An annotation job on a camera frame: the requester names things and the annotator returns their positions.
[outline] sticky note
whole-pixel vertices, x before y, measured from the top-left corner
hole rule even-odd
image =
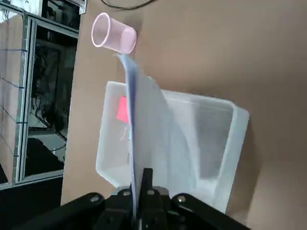
[[[121,120],[125,123],[130,124],[129,123],[129,117],[128,117],[128,107],[127,107],[127,98],[126,97],[121,97],[120,100],[119,100],[116,118],[118,120]]]

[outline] white paper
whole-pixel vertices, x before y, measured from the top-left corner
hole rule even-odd
[[[127,55],[120,55],[126,72],[131,124],[133,215],[136,216],[144,168],[153,169],[153,186],[170,196],[195,185],[187,140],[153,78],[145,77]]]

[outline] plastic storage container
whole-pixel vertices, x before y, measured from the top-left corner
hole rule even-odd
[[[248,112],[227,100],[162,92],[186,136],[197,178],[194,188],[176,192],[188,191],[225,213],[248,125]],[[96,171],[115,187],[131,183],[129,125],[116,119],[119,100],[125,95],[126,84],[108,82],[96,160]]]

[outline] screw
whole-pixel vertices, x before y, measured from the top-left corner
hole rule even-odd
[[[123,192],[123,195],[124,195],[124,196],[129,196],[129,195],[130,195],[130,192],[129,192],[129,191],[125,191],[125,192]]]
[[[178,196],[178,201],[179,202],[185,202],[186,201],[186,198],[184,196]]]
[[[147,194],[148,194],[148,195],[153,195],[153,194],[154,194],[154,190],[148,190],[148,191],[147,191]]]
[[[99,200],[99,196],[95,195],[91,198],[91,202],[96,202],[97,200]]]

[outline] table surface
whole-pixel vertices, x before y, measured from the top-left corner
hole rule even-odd
[[[62,203],[113,190],[96,173],[95,160],[106,83],[124,81],[124,72],[113,51],[91,44],[91,26],[101,12],[136,28],[131,56],[161,88],[228,99],[250,112],[227,213],[253,229],[306,229],[302,0],[158,0],[125,12],[88,1],[75,62]]]

